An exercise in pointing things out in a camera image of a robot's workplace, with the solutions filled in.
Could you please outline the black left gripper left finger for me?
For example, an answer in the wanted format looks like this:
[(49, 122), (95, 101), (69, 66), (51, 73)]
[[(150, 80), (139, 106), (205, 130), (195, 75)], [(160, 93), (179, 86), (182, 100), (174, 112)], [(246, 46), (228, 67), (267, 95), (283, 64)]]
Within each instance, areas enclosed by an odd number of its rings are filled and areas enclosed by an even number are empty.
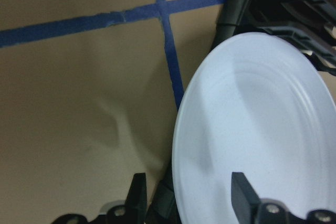
[(131, 186), (125, 200), (128, 223), (144, 223), (147, 212), (146, 174), (133, 175)]

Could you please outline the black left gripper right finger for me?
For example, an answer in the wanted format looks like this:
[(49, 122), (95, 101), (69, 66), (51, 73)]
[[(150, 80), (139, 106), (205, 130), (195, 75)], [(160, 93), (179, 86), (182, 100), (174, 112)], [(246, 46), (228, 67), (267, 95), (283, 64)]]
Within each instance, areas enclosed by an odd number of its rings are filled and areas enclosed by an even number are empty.
[(232, 172), (231, 203), (238, 223), (255, 223), (261, 200), (242, 172)]

